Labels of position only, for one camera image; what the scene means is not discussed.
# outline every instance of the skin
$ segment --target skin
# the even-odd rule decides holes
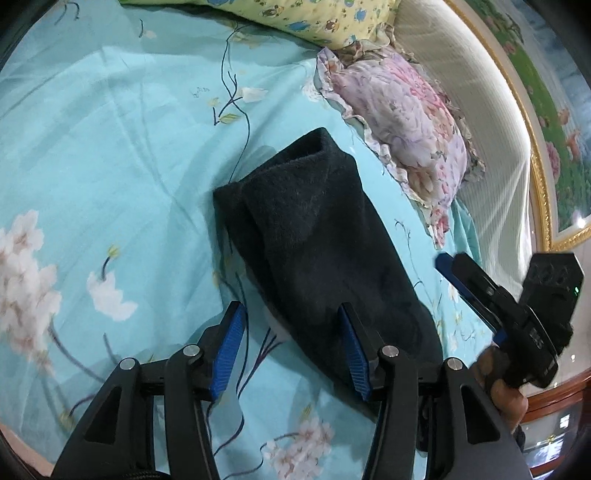
[[[485,385],[485,377],[492,372],[492,351],[495,348],[498,347],[492,345],[484,350],[476,363],[470,367],[482,388]],[[511,432],[514,432],[527,412],[527,397],[524,397],[518,389],[509,388],[503,380],[499,379],[491,388],[491,398]]]

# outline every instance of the folded towel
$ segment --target folded towel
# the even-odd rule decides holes
[[[332,380],[352,388],[336,318],[346,301],[386,343],[420,362],[443,360],[433,319],[363,192],[355,160],[324,128],[213,196],[263,296]]]

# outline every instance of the wall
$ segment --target wall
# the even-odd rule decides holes
[[[583,268],[585,281],[573,315],[573,339],[560,357],[558,374],[547,390],[591,367],[591,240],[576,247],[574,254]],[[531,385],[524,387],[527,395],[540,391]]]

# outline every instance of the light blue bed sheet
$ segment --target light blue bed sheet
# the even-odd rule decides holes
[[[444,354],[469,364],[490,333],[434,270],[433,242],[399,185],[315,93],[313,45],[207,10],[78,3],[77,20],[75,4],[63,16],[62,2],[48,12],[0,73],[0,226],[24,228],[38,243],[31,223],[37,212],[43,246],[34,258],[38,268],[56,265],[52,289],[61,295],[53,326],[42,332],[47,352],[43,342],[35,351],[21,342],[18,352],[14,335],[2,337],[0,422],[55,462],[98,380],[118,359],[166,358],[218,322],[237,297],[250,318],[240,386],[256,373],[238,400],[243,340],[230,386],[210,416],[214,450],[244,419],[240,435],[216,455],[221,477],[253,471],[243,477],[285,478],[281,459],[269,458],[277,451],[263,449],[263,462],[260,447],[318,417],[334,436],[327,435],[318,466],[300,477],[359,479],[373,424],[333,395],[277,327],[242,260],[220,246],[213,189],[326,127],[355,157],[363,187],[433,314]],[[230,36],[233,29],[239,30]],[[230,98],[222,75],[230,93],[236,76],[243,99],[236,101],[240,110],[230,105],[219,115]],[[216,125],[214,108],[222,120]],[[461,205],[454,204],[451,220],[446,250],[478,256]],[[274,331],[261,348],[269,325]],[[287,436],[277,445],[287,449],[293,441]],[[165,469],[162,435],[156,444]],[[417,456],[416,478],[424,464]]]

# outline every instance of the gold frame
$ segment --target gold frame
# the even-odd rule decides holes
[[[469,8],[472,11],[471,7],[467,3],[463,2],[463,0],[443,1],[466,24],[466,26],[472,31],[472,33],[474,33],[478,41],[484,46],[487,53],[491,56],[497,68],[502,73],[507,84],[509,85],[511,92],[513,93],[513,97],[515,98],[517,105],[519,106],[519,111],[521,112],[521,115],[523,116],[523,119],[525,121],[525,126],[527,127],[527,132],[530,136],[531,141],[531,178],[534,186],[535,201],[537,202],[538,207],[538,215],[534,215],[536,217],[536,222],[539,222],[539,225],[537,225],[538,228],[536,228],[536,238],[538,239],[539,243],[538,247],[541,250],[547,252],[572,250],[577,245],[580,245],[584,241],[591,238],[591,225],[564,239],[558,240],[554,238],[552,230],[553,213],[552,207],[550,205],[548,184],[546,181],[546,177],[544,176],[544,167],[542,164],[542,156],[540,153],[540,144],[538,143],[538,138],[534,133],[534,128],[532,126],[530,117],[527,113],[524,100],[519,95],[518,90],[515,86],[514,78],[511,75],[509,75],[509,73],[505,69],[505,66],[502,64],[501,59],[498,57],[497,53],[492,48],[489,41],[482,34],[481,30],[478,29],[478,27],[466,15],[466,13],[457,4],[457,2],[462,2],[466,6],[466,8]]]

